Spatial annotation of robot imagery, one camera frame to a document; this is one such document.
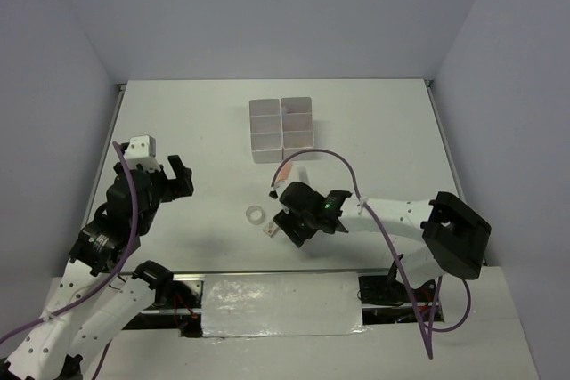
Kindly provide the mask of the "white red staple box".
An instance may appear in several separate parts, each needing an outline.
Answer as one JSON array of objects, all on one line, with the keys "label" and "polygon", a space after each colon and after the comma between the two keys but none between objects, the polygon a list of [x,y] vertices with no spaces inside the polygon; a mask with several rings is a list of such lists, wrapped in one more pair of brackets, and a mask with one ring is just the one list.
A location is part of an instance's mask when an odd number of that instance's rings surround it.
[{"label": "white red staple box", "polygon": [[272,238],[277,232],[280,231],[280,229],[281,228],[279,225],[275,221],[271,220],[264,226],[263,232],[265,235]]}]

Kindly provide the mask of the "pink yellow highlighter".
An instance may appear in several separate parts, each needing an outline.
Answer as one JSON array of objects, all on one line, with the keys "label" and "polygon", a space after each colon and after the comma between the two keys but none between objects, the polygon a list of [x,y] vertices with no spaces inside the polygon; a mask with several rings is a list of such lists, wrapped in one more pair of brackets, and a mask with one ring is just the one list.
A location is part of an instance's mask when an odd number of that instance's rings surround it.
[{"label": "pink yellow highlighter", "polygon": [[287,162],[286,164],[284,164],[277,174],[276,181],[277,182],[286,181],[289,178],[291,168],[292,168],[291,162]]}]

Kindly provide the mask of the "clear tape roll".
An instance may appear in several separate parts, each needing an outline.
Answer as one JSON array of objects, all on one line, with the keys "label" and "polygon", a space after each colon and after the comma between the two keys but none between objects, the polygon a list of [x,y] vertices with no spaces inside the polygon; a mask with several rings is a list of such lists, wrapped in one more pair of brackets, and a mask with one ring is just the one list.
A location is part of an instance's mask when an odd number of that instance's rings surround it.
[{"label": "clear tape roll", "polygon": [[261,225],[265,221],[265,210],[261,206],[249,206],[245,215],[252,225]]}]

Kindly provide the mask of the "orange highlighter clear cap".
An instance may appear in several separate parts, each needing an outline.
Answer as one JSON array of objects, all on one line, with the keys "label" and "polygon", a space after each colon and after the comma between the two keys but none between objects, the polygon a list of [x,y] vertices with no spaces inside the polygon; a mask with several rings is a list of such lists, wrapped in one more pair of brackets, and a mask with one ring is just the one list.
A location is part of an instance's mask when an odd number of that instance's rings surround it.
[{"label": "orange highlighter clear cap", "polygon": [[303,166],[300,166],[298,168],[298,179],[304,184],[309,184],[308,173],[306,171],[306,168]]}]

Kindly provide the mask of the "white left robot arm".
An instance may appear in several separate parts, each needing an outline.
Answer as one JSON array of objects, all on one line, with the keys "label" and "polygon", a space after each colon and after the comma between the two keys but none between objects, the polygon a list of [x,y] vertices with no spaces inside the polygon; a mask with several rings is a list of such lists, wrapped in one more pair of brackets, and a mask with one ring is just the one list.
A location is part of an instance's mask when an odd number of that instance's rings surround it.
[{"label": "white left robot arm", "polygon": [[103,360],[114,337],[141,311],[151,306],[189,311],[198,305],[195,292],[153,261],[139,264],[107,303],[96,305],[139,247],[159,206],[192,195],[191,169],[177,155],[168,162],[172,179],[160,165],[120,157],[106,201],[78,233],[42,315],[17,328],[27,335],[1,361],[3,379],[80,379],[94,361]]}]

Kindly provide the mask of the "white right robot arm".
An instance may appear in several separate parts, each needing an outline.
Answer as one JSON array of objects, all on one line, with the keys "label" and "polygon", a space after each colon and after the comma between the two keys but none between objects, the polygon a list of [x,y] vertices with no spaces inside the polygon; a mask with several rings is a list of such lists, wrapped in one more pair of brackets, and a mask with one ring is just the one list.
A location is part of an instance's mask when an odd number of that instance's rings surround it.
[{"label": "white right robot arm", "polygon": [[397,201],[357,197],[347,190],[323,196],[303,182],[278,186],[271,197],[281,204],[273,221],[301,247],[315,234],[386,232],[421,247],[398,255],[401,267],[387,291],[407,301],[431,280],[451,275],[476,280],[482,270],[491,225],[457,196],[440,191],[431,200]]}]

